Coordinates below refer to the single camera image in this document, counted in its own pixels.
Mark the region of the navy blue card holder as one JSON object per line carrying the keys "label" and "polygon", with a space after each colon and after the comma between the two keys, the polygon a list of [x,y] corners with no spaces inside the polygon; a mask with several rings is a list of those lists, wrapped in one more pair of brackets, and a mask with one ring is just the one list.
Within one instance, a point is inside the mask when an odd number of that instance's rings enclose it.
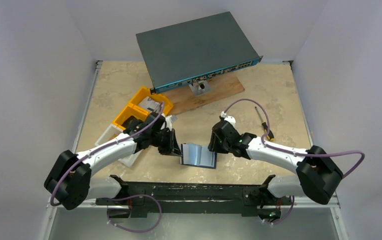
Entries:
{"label": "navy blue card holder", "polygon": [[216,169],[217,153],[210,151],[207,146],[197,145],[194,143],[183,143],[181,144],[181,151],[181,165]]}

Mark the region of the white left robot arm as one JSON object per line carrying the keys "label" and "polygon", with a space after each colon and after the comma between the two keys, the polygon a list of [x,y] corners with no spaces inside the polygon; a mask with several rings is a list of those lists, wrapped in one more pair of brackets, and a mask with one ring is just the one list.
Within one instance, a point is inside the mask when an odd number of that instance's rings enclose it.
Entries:
{"label": "white left robot arm", "polygon": [[62,205],[67,210],[75,209],[88,199],[106,198],[114,204],[123,204],[128,191],[119,177],[93,176],[115,161],[127,159],[149,146],[156,147],[161,155],[180,157],[182,152],[172,127],[175,120],[174,115],[152,112],[145,120],[130,120],[125,130],[102,145],[78,153],[61,152],[44,182],[44,188],[51,193],[50,204]]}

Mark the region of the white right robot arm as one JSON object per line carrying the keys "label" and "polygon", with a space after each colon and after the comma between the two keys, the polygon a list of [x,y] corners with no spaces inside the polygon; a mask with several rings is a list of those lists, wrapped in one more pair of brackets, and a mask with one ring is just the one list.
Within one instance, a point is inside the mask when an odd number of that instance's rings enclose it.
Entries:
{"label": "white right robot arm", "polygon": [[226,120],[213,126],[208,148],[220,154],[267,162],[296,174],[295,178],[274,177],[260,189],[259,196],[267,204],[285,195],[305,195],[325,205],[343,179],[342,171],[322,148],[314,145],[305,150],[267,142],[252,133],[240,134]]}

